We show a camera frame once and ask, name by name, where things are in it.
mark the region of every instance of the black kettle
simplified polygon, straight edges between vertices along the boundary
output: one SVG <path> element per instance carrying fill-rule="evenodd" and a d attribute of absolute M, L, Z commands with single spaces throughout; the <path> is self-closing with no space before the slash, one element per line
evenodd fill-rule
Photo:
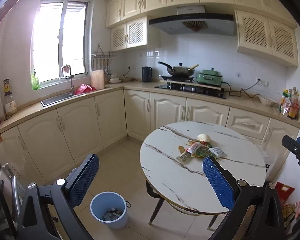
<path fill-rule="evenodd" d="M 142 67 L 142 82 L 151 82 L 152 68 Z"/>

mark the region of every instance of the window frame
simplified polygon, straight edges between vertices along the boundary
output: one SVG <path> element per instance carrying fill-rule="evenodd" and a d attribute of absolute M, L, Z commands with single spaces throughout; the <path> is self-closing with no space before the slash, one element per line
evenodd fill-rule
<path fill-rule="evenodd" d="M 40 3 L 37 8 L 36 15 L 38 15 L 41 5 L 45 3 L 63 3 L 62 7 L 62 12 L 61 12 L 61 20 L 60 20 L 60 29 L 59 29 L 59 35 L 58 35 L 58 65 L 59 65 L 59 78 L 54 78 L 50 80 L 46 80 L 43 82 L 40 82 L 41 88 L 59 84 L 62 82 L 66 82 L 63 78 L 63 74 L 61 72 L 61 67 L 63 65 L 63 59 L 62 59 L 62 42 L 63 42 L 63 23 L 64 23 L 64 18 L 66 15 L 66 8 L 68 2 L 71 3 L 79 3 L 79 4 L 85 4 L 86 10 L 85 10 L 85 19 L 84 19 L 84 28 L 83 28 L 83 67 L 84 67 L 84 73 L 79 73 L 74 75 L 74 80 L 78 78 L 83 78 L 89 75 L 88 69 L 90 66 L 90 61 L 89 57 L 87 57 L 86 54 L 90 54 L 90 38 L 89 38 L 89 33 L 91 29 L 91 16 L 90 14 L 90 1 L 88 0 L 40 0 Z M 34 68 L 34 63 L 33 63 L 33 46 L 34 46 L 34 41 L 33 41 L 33 34 L 32 34 L 32 42 L 31 42 L 31 75 L 34 74 L 35 68 Z"/>

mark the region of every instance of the blue gripper pad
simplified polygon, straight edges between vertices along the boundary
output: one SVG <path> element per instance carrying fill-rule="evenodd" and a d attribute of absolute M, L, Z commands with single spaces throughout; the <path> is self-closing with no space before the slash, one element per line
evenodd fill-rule
<path fill-rule="evenodd" d="M 234 192 L 225 177 L 208 157 L 204 158 L 202 167 L 221 205 L 231 210 L 234 206 Z"/>
<path fill-rule="evenodd" d="M 93 158 L 88 163 L 87 167 L 82 170 L 81 174 L 76 178 L 75 182 L 69 190 L 69 205 L 76 207 L 81 204 L 91 182 L 99 170 L 99 158 L 93 155 Z"/>

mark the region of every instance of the marble table top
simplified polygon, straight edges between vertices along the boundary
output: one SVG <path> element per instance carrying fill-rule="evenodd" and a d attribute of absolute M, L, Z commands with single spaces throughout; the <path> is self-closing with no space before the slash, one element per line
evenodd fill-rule
<path fill-rule="evenodd" d="M 225 213 L 228 209 L 220 204 L 203 173 L 203 159 L 191 157 L 185 165 L 176 159 L 178 146 L 187 149 L 188 140 L 197 139 L 201 133 L 208 134 L 212 146 L 225 152 L 218 159 L 222 168 L 237 180 L 263 186 L 266 168 L 257 147 L 236 131 L 211 123 L 178 122 L 153 131 L 141 146 L 141 166 L 154 190 L 173 205 L 201 214 Z"/>

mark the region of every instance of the power cord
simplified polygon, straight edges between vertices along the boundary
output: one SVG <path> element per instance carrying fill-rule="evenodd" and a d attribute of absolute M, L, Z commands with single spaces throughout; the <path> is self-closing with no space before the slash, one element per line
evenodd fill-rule
<path fill-rule="evenodd" d="M 129 71 L 130 71 L 130 66 L 128 67 L 128 72 L 127 72 L 127 73 L 125 73 L 125 74 L 124 74 L 124 75 L 122 75 L 122 76 L 124 76 L 125 78 L 129 79 L 130 81 L 132 81 L 132 80 L 135 80 L 135 81 L 141 82 L 141 81 L 140 81 L 140 80 L 138 80 L 138 79 L 135 79 L 135 78 L 128 78 L 128 77 L 126 77 L 126 75 L 129 73 Z"/>
<path fill-rule="evenodd" d="M 254 98 L 255 96 L 257 96 L 257 95 L 259 95 L 259 96 L 261 96 L 260 94 L 255 94 L 255 95 L 253 95 L 252 97 L 251 96 L 249 96 L 248 94 L 247 94 L 247 92 L 246 92 L 246 90 L 248 90 L 248 89 L 250 89 L 250 88 L 253 88 L 256 84 L 258 84 L 260 82 L 260 79 L 258 79 L 258 81 L 253 85 L 253 86 L 251 86 L 251 87 L 249 87 L 249 88 L 246 88 L 246 89 L 240 89 L 240 90 L 235 90 L 235 91 L 232 91 L 232 92 L 240 92 L 240 95 L 231 95 L 230 93 L 231 93 L 231 86 L 230 86 L 230 84 L 229 83 L 227 83 L 227 82 L 222 82 L 223 84 L 227 84 L 228 86 L 229 86 L 229 96 L 231 97 L 231 96 L 233 96 L 233 97 L 241 97 L 241 92 L 243 91 L 248 97 L 250 97 L 250 98 Z"/>

